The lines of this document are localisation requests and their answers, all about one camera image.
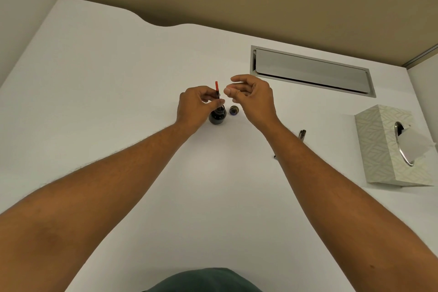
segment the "forearm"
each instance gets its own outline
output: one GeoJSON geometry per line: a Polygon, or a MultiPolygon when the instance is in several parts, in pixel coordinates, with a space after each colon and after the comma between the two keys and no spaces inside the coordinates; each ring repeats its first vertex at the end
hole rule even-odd
{"type": "Polygon", "coordinates": [[[412,284],[429,291],[438,283],[437,258],[396,216],[282,124],[263,133],[312,226],[358,291],[407,291],[412,284]]]}
{"type": "Polygon", "coordinates": [[[38,265],[28,263],[30,267],[35,266],[32,278],[38,280],[41,270],[44,280],[50,281],[47,272],[54,271],[60,284],[68,285],[102,239],[142,198],[190,134],[178,124],[169,126],[42,187],[8,209],[0,215],[2,273],[10,268],[11,275],[15,272],[20,277],[23,263],[37,261],[38,265]]]}

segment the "hand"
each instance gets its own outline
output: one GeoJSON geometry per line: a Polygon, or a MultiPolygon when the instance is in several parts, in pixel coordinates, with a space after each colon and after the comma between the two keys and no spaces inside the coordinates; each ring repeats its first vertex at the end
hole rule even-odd
{"type": "Polygon", "coordinates": [[[253,75],[236,75],[223,90],[224,94],[239,103],[248,120],[261,132],[279,123],[274,105],[274,96],[269,83],[253,75]]]}
{"type": "Polygon", "coordinates": [[[210,87],[189,88],[180,95],[176,123],[183,125],[190,134],[194,134],[209,114],[224,104],[225,100],[216,99],[216,90],[210,87]]]}

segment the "person's right hand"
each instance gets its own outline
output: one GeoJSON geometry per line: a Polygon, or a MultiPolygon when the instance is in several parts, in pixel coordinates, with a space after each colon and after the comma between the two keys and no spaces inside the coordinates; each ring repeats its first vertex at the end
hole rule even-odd
{"type": "Polygon", "coordinates": [[[239,103],[248,120],[261,132],[278,123],[274,96],[269,83],[249,74],[236,75],[223,93],[239,103]]]}

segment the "person's right arm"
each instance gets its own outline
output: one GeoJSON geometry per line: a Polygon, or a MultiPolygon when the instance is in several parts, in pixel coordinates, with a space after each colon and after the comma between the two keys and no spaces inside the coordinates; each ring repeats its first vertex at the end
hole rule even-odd
{"type": "Polygon", "coordinates": [[[266,137],[304,213],[358,292],[438,291],[438,258],[401,220],[323,161],[277,118],[269,84],[231,78],[224,93],[266,137]]]}

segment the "gray rectangular panel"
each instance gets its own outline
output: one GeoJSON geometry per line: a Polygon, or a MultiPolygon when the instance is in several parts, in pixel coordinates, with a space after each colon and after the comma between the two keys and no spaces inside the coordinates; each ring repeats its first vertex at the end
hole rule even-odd
{"type": "Polygon", "coordinates": [[[369,70],[286,52],[252,47],[251,73],[375,97],[369,70]]]}

